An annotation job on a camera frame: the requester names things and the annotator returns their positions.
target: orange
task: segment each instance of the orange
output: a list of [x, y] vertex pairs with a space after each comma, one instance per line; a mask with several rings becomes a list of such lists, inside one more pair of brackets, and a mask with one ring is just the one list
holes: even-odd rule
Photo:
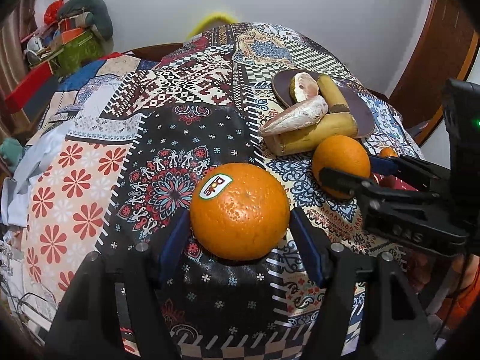
[[383, 149], [380, 150], [380, 154], [378, 154], [379, 157], [385, 158], [385, 157], [398, 157], [397, 152], [395, 151], [394, 148], [392, 147], [384, 147]]
[[[318, 173], [323, 167], [330, 167], [351, 173], [356, 176], [368, 178], [370, 176], [370, 160], [363, 146], [356, 140], [345, 135], [333, 135], [321, 142], [313, 154], [311, 170], [318, 184]], [[325, 192], [338, 199], [350, 199], [347, 195], [332, 188], [322, 187]]]
[[249, 163], [215, 168], [200, 180], [191, 197], [195, 237], [209, 252], [228, 260], [265, 256], [285, 235], [289, 219], [283, 186]]

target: fruit sticker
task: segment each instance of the fruit sticker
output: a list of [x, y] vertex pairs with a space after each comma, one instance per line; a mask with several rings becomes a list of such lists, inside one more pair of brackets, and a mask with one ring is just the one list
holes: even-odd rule
[[200, 190], [199, 196], [205, 200], [212, 199], [222, 192], [232, 181], [233, 179], [230, 176], [221, 173], [212, 176]]

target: dark brown plate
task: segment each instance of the dark brown plate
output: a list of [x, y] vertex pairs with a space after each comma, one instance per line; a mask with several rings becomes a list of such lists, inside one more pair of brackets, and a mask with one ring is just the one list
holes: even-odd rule
[[[308, 70], [288, 69], [278, 72], [273, 77], [273, 93], [277, 99], [285, 105], [285, 107], [291, 107], [293, 105], [292, 98], [290, 97], [290, 82], [294, 75], [301, 72], [309, 73], [314, 80], [317, 80], [318, 76], [320, 76], [320, 74]], [[342, 95], [345, 97], [345, 100], [349, 105], [351, 114], [357, 121], [358, 135], [355, 138], [368, 137], [375, 128], [374, 117], [371, 114], [368, 105], [366, 105], [363, 99], [357, 95], [358, 92], [354, 88], [359, 87], [360, 92], [364, 92], [365, 89], [349, 79], [332, 77], [332, 80], [337, 84], [340, 92], [342, 92]]]

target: white wall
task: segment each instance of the white wall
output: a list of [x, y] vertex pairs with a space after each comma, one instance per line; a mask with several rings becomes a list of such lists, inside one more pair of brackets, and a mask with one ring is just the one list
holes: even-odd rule
[[425, 26], [428, 11], [430, 10], [430, 3], [431, 0], [423, 0], [421, 3], [420, 9], [418, 10], [417, 22], [415, 23], [415, 27], [413, 28], [410, 42], [406, 46], [405, 52], [403, 53], [403, 57], [398, 64], [397, 70], [393, 74], [392, 79], [388, 84], [386, 91], [384, 92], [387, 97], [390, 97], [392, 95], [392, 92], [397, 86], [398, 81], [400, 81], [400, 78], [402, 77], [402, 74], [409, 63], [410, 58], [412, 57], [412, 54], [417, 47], [417, 42], [420, 38], [423, 27]]
[[[480, 53], [477, 54], [475, 63], [466, 81], [480, 85]], [[450, 169], [450, 142], [445, 128], [445, 121], [441, 121], [433, 134], [422, 145], [421, 151], [427, 161]]]
[[[38, 18], [52, 1], [37, 0]], [[304, 33], [337, 55], [365, 86], [382, 93], [403, 71], [399, 62], [410, 58], [428, 13], [425, 1], [105, 0], [116, 51], [182, 42], [205, 15], [223, 11], [241, 21], [279, 23]]]

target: bed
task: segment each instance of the bed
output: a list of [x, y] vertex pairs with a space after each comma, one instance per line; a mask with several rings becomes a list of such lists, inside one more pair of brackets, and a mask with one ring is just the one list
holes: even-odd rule
[[[22, 234], [24, 281], [56, 303], [87, 252], [106, 256], [148, 242], [188, 207], [198, 180], [228, 162], [262, 167], [284, 186], [291, 207], [354, 252], [402, 249], [362, 231], [356, 201], [325, 195], [311, 152], [275, 157], [258, 128], [283, 110], [271, 81], [288, 68], [361, 85], [334, 55], [289, 28], [236, 23], [205, 31], [162, 58], [132, 55], [93, 62], [61, 84], [30, 144], [68, 122], [50, 165], [31, 187]], [[361, 142], [422, 157], [401, 116], [367, 89], [358, 95], [375, 128]], [[117, 307], [126, 350], [138, 354], [124, 300]], [[325, 291], [309, 280], [290, 232], [255, 263], [225, 265], [191, 237], [159, 303], [184, 359], [294, 359], [301, 356]], [[355, 346], [364, 287], [357, 284], [344, 351]]]

